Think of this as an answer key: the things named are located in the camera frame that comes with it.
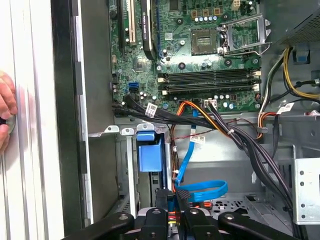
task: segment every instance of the expansion card slot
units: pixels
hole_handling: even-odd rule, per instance
[[[239,80],[252,79],[252,72],[247,69],[221,70],[221,71],[203,71],[190,73],[172,73],[159,74],[159,83],[170,84],[190,84],[197,82],[219,81],[219,80]]]
[[[240,91],[253,91],[257,89],[258,81],[252,80],[240,80],[236,82],[210,82],[201,84],[189,84],[189,85],[165,85],[162,88],[162,95],[170,94],[197,94],[197,93],[210,93],[210,92],[240,92]]]
[[[127,0],[127,11],[129,17],[129,42],[131,45],[136,45],[135,0]]]
[[[117,0],[116,10],[118,12],[118,38],[119,38],[119,50],[122,56],[125,56],[125,34],[124,34],[124,10],[123,0]]]

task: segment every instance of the ram slot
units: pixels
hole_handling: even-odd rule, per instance
[[[136,45],[135,0],[127,0],[126,4],[129,18],[129,42],[130,45]]]
[[[165,83],[188,84],[196,82],[219,81],[219,80],[238,80],[252,78],[251,71],[247,69],[203,71],[190,73],[160,74],[158,76]]]
[[[257,81],[240,81],[240,82],[220,82],[220,83],[203,83],[194,85],[168,85],[162,90],[162,95],[170,94],[196,94],[210,92],[240,92],[251,91],[256,87]]]

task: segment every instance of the green circuit board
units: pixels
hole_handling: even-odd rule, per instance
[[[121,14],[118,12],[119,1],[122,1]],[[205,73],[213,71],[224,71],[224,74],[228,75],[238,70],[259,70],[261,63],[256,54],[228,58],[217,53],[220,46],[217,27],[257,14],[259,5],[255,0],[241,0],[238,9],[233,8],[234,0],[153,0],[155,60],[149,60],[143,48],[141,1],[144,0],[133,0],[136,38],[134,44],[128,43],[127,34],[130,0],[109,2],[112,16],[116,16],[110,20],[114,103],[122,103],[124,96],[131,93],[143,107],[150,102],[170,112],[176,112],[179,102],[183,100],[198,101],[201,104],[204,104],[205,100],[214,100],[219,112],[259,110],[259,87],[244,88],[241,91],[233,91],[228,87],[203,92],[192,89],[183,93],[177,91],[177,94],[166,94],[163,82],[159,81],[160,76],[171,74],[178,76],[197,73],[197,78],[201,79]],[[253,4],[248,10],[249,2]],[[118,19],[120,16],[123,19],[122,24]],[[120,47],[121,31],[126,41],[123,47]],[[233,28],[233,44],[237,48],[255,43],[257,38],[256,22],[236,25]],[[188,87],[191,88],[192,85],[199,86],[196,81],[190,82]]]

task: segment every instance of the motherboard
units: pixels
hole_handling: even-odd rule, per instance
[[[239,21],[259,0],[110,0],[109,10],[114,103],[131,94],[170,112],[183,100],[259,110],[258,23]]]

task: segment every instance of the hand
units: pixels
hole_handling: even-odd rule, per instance
[[[16,88],[11,78],[0,71],[0,117],[4,120],[10,118],[11,114],[18,113],[15,99]],[[0,154],[3,154],[9,143],[9,126],[0,125]]]
[[[11,78],[3,71],[0,71],[0,117],[7,120],[11,114],[18,113],[15,99],[16,88]]]

